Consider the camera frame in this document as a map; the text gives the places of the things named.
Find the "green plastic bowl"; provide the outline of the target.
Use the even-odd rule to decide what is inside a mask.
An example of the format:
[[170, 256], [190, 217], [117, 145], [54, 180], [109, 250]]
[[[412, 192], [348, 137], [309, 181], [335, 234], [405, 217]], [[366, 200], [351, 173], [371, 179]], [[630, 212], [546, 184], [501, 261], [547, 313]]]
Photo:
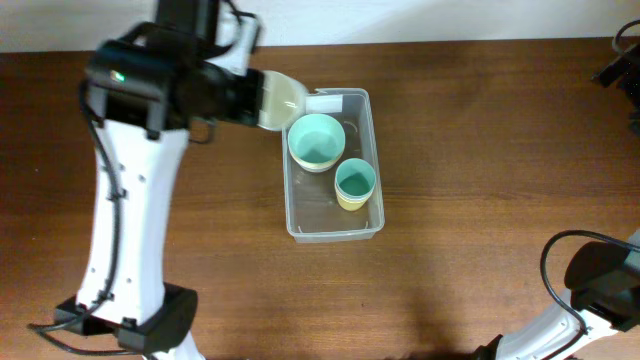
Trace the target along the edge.
[[346, 134], [342, 124], [326, 114], [308, 114], [298, 119], [289, 129], [287, 145], [290, 152], [304, 154], [311, 150], [322, 153], [343, 152]]

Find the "yellow plastic bowl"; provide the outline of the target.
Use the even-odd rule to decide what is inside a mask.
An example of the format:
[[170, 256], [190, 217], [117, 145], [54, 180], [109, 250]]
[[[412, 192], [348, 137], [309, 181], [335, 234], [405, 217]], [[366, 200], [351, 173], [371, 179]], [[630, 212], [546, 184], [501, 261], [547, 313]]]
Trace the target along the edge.
[[325, 154], [319, 150], [311, 150], [304, 154], [295, 152], [289, 152], [289, 154], [305, 171], [319, 173], [332, 168], [342, 157], [343, 152]]

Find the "cream plastic cup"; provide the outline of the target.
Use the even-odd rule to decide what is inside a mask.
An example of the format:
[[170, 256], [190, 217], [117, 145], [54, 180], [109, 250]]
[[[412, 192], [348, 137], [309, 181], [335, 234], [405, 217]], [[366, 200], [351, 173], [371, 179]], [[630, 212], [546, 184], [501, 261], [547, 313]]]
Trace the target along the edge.
[[307, 88], [280, 72], [263, 72], [262, 102], [257, 126], [269, 131], [289, 128], [306, 111]]

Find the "cream plastic bowl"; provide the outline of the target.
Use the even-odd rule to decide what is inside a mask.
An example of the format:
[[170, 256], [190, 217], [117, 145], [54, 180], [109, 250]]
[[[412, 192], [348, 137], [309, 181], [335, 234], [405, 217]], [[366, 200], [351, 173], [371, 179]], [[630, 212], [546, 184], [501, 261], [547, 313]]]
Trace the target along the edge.
[[339, 160], [339, 157], [337, 157], [337, 158], [331, 159], [331, 160], [326, 161], [326, 162], [313, 163], [313, 162], [305, 161], [305, 160], [295, 156], [294, 154], [292, 154], [291, 157], [303, 170], [305, 170], [307, 172], [311, 172], [311, 173], [321, 173], [321, 172], [328, 171]]

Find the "green plastic cup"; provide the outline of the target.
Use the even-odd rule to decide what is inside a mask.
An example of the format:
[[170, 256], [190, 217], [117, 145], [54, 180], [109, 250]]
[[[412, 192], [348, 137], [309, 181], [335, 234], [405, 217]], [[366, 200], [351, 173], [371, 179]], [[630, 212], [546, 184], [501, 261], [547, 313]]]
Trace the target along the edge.
[[377, 175], [373, 166], [360, 158], [343, 161], [335, 173], [335, 185], [352, 195], [362, 195], [375, 189]]

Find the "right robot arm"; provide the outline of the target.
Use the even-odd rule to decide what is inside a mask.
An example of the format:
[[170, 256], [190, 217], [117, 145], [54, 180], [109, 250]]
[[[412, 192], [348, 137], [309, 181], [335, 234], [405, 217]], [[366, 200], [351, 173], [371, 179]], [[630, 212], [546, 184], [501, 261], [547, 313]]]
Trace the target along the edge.
[[[549, 281], [547, 258], [562, 239], [589, 240], [572, 257], [565, 290]], [[499, 335], [471, 355], [477, 360], [572, 359], [590, 343], [639, 325], [639, 233], [626, 241], [588, 230], [552, 236], [540, 258], [540, 275], [553, 304], [521, 330]]]

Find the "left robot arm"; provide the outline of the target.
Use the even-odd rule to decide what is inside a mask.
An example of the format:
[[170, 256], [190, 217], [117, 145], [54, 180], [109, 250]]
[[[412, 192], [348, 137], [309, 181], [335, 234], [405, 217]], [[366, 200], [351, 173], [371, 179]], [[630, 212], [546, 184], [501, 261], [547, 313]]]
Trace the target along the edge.
[[96, 50], [78, 90], [96, 152], [89, 261], [39, 336], [111, 334], [121, 356], [200, 357], [197, 293], [163, 278], [171, 198], [194, 122], [262, 124], [272, 77], [248, 65], [260, 30], [230, 1], [161, 1]]

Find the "yellow plastic cup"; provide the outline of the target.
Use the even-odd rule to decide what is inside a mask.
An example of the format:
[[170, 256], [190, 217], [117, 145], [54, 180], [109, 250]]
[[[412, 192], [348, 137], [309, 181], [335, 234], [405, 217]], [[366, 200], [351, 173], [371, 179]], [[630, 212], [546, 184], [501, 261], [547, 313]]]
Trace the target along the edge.
[[362, 208], [367, 201], [368, 198], [351, 199], [343, 197], [341, 194], [337, 195], [337, 202], [339, 206], [346, 211], [357, 211]]

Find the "pink plastic cup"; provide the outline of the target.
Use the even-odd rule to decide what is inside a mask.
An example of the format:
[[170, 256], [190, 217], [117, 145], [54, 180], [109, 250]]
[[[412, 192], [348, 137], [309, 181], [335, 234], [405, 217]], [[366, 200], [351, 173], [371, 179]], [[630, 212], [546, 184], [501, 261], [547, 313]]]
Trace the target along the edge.
[[360, 202], [366, 202], [371, 195], [373, 194], [374, 190], [371, 189], [370, 191], [362, 194], [362, 195], [352, 195], [350, 193], [348, 193], [346, 190], [340, 188], [340, 187], [336, 187], [335, 188], [336, 191], [336, 196], [346, 202], [351, 202], [351, 203], [360, 203]]

